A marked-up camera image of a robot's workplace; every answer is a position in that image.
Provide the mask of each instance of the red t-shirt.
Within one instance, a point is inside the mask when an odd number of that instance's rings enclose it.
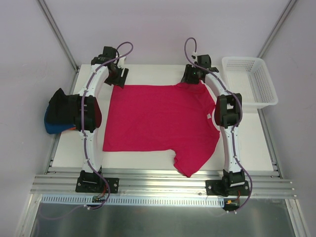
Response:
[[[219,131],[204,84],[114,86],[103,151],[175,151],[174,166],[190,177],[212,156]]]

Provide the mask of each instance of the metal floor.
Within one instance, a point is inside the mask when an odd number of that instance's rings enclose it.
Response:
[[[75,205],[41,204],[45,217],[59,217]],[[104,205],[79,208],[60,220],[37,214],[33,237],[294,237],[284,200],[251,199],[237,215],[220,208]]]

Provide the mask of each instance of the lavender wall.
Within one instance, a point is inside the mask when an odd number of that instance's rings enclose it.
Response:
[[[11,237],[47,163],[47,103],[74,71],[35,0],[1,1],[0,29],[0,236]]]
[[[265,109],[286,178],[316,236],[316,1],[300,0],[264,60],[279,103]]]
[[[134,43],[129,64],[186,64],[188,37],[214,64],[257,56],[288,0],[46,0],[79,64],[104,45]]]

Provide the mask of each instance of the curved robot arm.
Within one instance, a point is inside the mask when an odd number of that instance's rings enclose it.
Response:
[[[220,78],[220,74],[218,72],[214,72],[214,74]],[[230,97],[231,94],[229,94],[228,92],[226,92],[222,85],[219,83],[219,81],[211,74],[207,74],[206,77],[205,77],[205,84],[211,88],[211,90],[213,91],[213,93],[215,94],[215,96],[217,98],[219,98],[220,96],[227,96],[227,97]],[[218,110],[219,106],[217,106],[217,108],[215,109],[215,118],[217,117],[217,114],[218,113],[216,110]],[[230,125],[230,126],[227,126],[227,127],[224,127],[224,126],[221,126],[219,124],[219,122],[217,122],[217,125],[220,126],[220,130],[221,130],[221,133],[222,133],[222,136],[223,136],[223,143],[224,143],[224,153],[225,153],[225,164],[224,164],[224,170],[227,172],[227,173],[238,173],[238,172],[241,172],[241,167],[237,164],[236,160],[235,160],[235,157],[234,157],[234,147],[235,147],[235,151],[236,151],[236,156],[237,156],[237,159],[238,161],[240,162],[240,155],[239,155],[239,148],[238,148],[238,127],[236,127],[234,129],[234,136],[235,136],[235,142],[233,142],[233,138],[232,138],[232,133],[231,133],[231,130],[232,130],[232,127],[233,125]],[[230,187],[233,187],[233,186],[238,186],[238,185],[243,185],[244,182],[241,181],[241,182],[238,182],[238,183],[232,183],[230,185]]]
[[[238,123],[241,118],[241,95],[233,94],[227,90],[225,83],[221,80],[217,68],[211,67],[209,55],[192,55],[193,63],[186,65],[184,76],[181,82],[198,84],[202,80],[217,97],[214,112],[215,123],[220,126],[223,137],[225,164],[223,178],[221,181],[208,183],[214,195],[229,196],[248,185],[245,180],[244,170],[240,164],[238,148]]]
[[[90,78],[93,74],[93,72],[100,66],[100,64],[95,64],[91,65],[91,70],[90,70],[90,75],[88,78]],[[98,98],[99,92],[101,90],[101,87],[105,81],[106,78],[109,76],[109,69],[107,67],[102,67],[101,69],[98,70],[96,75],[93,77],[93,80],[91,81],[90,85],[87,88],[87,82],[84,84],[83,88],[79,91],[79,95],[83,96],[84,91],[87,90],[86,97],[92,96],[95,98]],[[98,137],[98,128],[95,128],[94,131],[85,131],[86,133],[86,152],[90,161],[91,166],[99,171],[101,168],[101,162],[102,162],[102,157],[101,157],[101,150],[98,148],[98,142],[97,142],[97,137]],[[81,131],[79,131],[81,140],[82,140],[82,154],[84,154],[84,135]],[[85,172],[93,173],[93,170],[90,168],[90,166],[87,163],[87,159],[84,157],[83,158],[83,166],[82,169]]]
[[[117,64],[110,63],[101,68],[99,67],[115,58],[116,50],[111,47],[104,47],[103,55],[99,55],[91,61],[89,79],[79,91],[80,98],[84,96],[84,132],[81,130],[81,113],[79,113],[80,116],[76,118],[76,129],[79,131],[82,140],[83,166],[76,185],[76,192],[78,193],[99,193],[103,191],[104,182],[100,179],[102,149],[98,147],[97,142],[102,115],[97,98],[103,83],[114,84],[123,88],[128,69],[124,68],[126,57],[120,58]]]

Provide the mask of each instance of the white table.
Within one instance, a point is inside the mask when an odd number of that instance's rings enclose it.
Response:
[[[180,82],[184,65],[127,65],[129,74],[126,84],[174,85]],[[88,79],[90,65],[82,65],[74,94],[83,87]],[[102,124],[98,133],[98,146],[102,149],[105,125],[108,116],[112,87],[104,84],[98,103],[102,112]],[[273,171],[269,151],[256,111],[245,113],[239,125],[239,148],[241,162],[250,171]],[[81,167],[82,143],[77,131],[64,131],[61,134],[52,167]],[[147,170],[175,170],[175,152],[103,152],[103,168],[126,168]],[[223,140],[220,138],[216,150],[209,161],[200,170],[222,170],[224,167]]]

